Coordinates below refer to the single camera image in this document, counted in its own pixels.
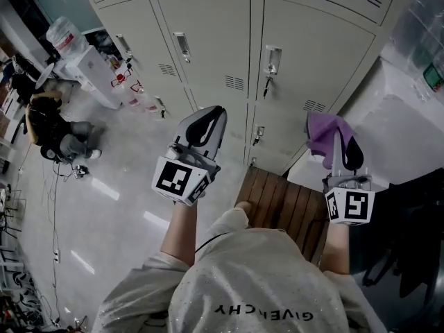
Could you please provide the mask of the large dispenser water jug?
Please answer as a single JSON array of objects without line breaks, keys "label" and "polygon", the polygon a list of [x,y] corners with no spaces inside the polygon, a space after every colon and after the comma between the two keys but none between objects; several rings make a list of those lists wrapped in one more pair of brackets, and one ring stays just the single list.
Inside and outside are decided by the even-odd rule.
[{"label": "large dispenser water jug", "polygon": [[64,60],[73,60],[81,56],[89,46],[85,36],[63,16],[50,25],[46,39]]}]

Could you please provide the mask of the person's left forearm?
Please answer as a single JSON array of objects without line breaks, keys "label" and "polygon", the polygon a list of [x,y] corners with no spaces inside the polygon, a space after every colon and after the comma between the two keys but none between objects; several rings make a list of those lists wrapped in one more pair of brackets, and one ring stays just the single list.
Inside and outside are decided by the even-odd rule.
[{"label": "person's left forearm", "polygon": [[192,266],[195,262],[196,229],[197,203],[192,206],[175,203],[160,251]]}]

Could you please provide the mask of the person's light trouser leg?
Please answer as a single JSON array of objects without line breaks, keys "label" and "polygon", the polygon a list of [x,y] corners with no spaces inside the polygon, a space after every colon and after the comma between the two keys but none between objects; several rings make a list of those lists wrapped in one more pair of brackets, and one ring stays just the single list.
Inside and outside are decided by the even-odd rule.
[{"label": "person's light trouser leg", "polygon": [[252,205],[247,201],[237,203],[224,212],[207,231],[207,245],[244,246],[248,244],[248,215]]}]

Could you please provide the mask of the person's right forearm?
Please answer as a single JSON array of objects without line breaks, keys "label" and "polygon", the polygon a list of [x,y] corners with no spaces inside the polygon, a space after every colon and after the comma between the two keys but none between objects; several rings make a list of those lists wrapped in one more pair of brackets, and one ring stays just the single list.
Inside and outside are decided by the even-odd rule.
[{"label": "person's right forearm", "polygon": [[340,275],[350,273],[349,226],[329,224],[325,246],[321,255],[320,270]]}]

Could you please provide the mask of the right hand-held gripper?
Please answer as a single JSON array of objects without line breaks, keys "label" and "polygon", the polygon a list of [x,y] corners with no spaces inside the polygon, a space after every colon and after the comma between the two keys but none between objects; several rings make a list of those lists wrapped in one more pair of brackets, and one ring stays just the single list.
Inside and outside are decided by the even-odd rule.
[{"label": "right hand-held gripper", "polygon": [[332,175],[323,179],[329,220],[335,224],[362,225],[370,222],[375,192],[367,175],[345,176],[347,170],[356,174],[364,163],[364,154],[352,136],[344,145],[340,130],[334,134]]}]

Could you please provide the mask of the black swivel chair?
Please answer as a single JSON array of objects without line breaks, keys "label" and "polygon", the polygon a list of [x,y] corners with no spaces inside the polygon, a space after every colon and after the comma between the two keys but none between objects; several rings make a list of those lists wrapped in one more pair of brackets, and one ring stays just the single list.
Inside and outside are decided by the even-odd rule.
[{"label": "black swivel chair", "polygon": [[392,273],[400,278],[401,298],[425,284],[429,298],[442,240],[444,168],[439,168],[376,193],[370,223],[350,230],[352,272],[364,274],[364,287]]}]

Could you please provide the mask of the silver foil sheet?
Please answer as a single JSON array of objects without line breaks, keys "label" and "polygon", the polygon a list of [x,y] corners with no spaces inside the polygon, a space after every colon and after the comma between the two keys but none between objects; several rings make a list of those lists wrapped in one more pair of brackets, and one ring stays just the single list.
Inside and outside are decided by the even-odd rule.
[{"label": "silver foil sheet", "polygon": [[411,0],[392,34],[395,50],[405,58],[403,68],[424,92],[444,97],[444,86],[434,92],[422,73],[433,63],[444,76],[444,0]]}]

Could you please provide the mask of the grey metal locker cabinet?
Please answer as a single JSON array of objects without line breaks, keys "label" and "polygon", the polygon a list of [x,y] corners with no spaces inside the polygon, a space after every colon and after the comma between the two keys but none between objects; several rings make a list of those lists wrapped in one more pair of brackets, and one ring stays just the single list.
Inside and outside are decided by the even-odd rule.
[{"label": "grey metal locker cabinet", "polygon": [[309,111],[337,113],[409,0],[381,24],[326,0],[88,0],[166,118],[221,105],[221,152],[282,175]]}]

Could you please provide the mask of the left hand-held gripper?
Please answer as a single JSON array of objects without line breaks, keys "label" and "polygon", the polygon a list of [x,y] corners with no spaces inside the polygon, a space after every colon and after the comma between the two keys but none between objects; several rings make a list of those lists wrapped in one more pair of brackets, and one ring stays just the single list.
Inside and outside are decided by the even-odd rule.
[{"label": "left hand-held gripper", "polygon": [[228,114],[220,105],[203,108],[183,119],[174,142],[157,160],[152,189],[189,207],[202,198],[221,169],[213,159],[227,122]]}]

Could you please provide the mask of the white water dispenser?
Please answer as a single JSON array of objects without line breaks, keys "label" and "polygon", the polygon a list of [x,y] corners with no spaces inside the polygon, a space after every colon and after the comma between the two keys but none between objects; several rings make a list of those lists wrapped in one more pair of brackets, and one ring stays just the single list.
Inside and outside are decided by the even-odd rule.
[{"label": "white water dispenser", "polygon": [[82,54],[63,60],[63,67],[67,75],[102,106],[112,110],[120,108],[121,101],[111,86],[115,73],[94,46],[89,45]]}]

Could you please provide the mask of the person's grey printed shirt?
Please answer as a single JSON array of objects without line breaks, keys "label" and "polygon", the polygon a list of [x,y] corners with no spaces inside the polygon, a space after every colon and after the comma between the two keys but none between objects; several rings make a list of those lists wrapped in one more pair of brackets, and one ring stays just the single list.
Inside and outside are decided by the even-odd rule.
[{"label": "person's grey printed shirt", "polygon": [[111,291],[92,333],[386,333],[355,280],[321,271],[282,231],[209,242],[192,266],[150,257]]}]

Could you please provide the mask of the slatted wooden bench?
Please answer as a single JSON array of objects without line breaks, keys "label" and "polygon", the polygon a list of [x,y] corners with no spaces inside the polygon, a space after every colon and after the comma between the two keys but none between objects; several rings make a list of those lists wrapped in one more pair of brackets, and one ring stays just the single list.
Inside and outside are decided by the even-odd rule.
[{"label": "slatted wooden bench", "polygon": [[251,166],[237,196],[243,200],[252,205],[251,227],[284,230],[303,257],[319,265],[329,225],[322,193]]}]

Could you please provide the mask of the purple wiping cloth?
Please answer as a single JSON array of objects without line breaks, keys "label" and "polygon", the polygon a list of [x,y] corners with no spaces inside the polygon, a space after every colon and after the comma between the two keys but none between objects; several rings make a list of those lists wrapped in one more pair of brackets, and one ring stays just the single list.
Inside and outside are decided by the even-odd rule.
[{"label": "purple wiping cloth", "polygon": [[353,138],[354,131],[341,117],[334,114],[309,111],[305,125],[307,134],[307,148],[312,155],[323,156],[323,166],[332,168],[334,134],[341,133],[343,144],[347,148]]}]

